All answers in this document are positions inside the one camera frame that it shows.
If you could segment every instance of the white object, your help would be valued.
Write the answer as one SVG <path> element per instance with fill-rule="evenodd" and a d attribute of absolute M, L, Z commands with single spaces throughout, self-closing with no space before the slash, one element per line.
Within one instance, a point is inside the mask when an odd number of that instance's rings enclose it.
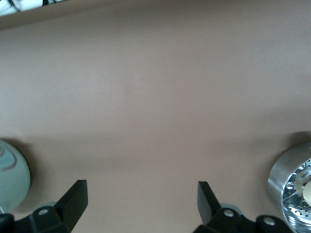
<path fill-rule="evenodd" d="M 308 182 L 303 191 L 303 198 L 306 200 L 307 204 L 311 206 L 311 182 Z"/>

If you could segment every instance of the metal screw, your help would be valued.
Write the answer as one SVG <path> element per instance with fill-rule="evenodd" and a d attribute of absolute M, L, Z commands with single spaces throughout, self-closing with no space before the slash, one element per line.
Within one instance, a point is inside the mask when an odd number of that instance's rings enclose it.
<path fill-rule="evenodd" d="M 286 184 L 286 188 L 289 189 L 289 190 L 293 189 L 294 188 L 294 183 L 293 182 L 288 182 Z"/>
<path fill-rule="evenodd" d="M 264 223 L 270 226 L 274 226 L 276 224 L 276 222 L 274 222 L 274 220 L 270 217 L 265 217 L 263 219 Z"/>
<path fill-rule="evenodd" d="M 38 212 L 38 215 L 45 215 L 47 212 L 48 212 L 49 210 L 48 209 L 43 209 L 43 210 L 40 210 L 39 212 Z"/>
<path fill-rule="evenodd" d="M 234 216 L 234 213 L 233 213 L 231 210 L 225 210 L 225 211 L 224 211 L 224 214 L 225 214 L 227 217 L 233 217 L 233 216 Z"/>

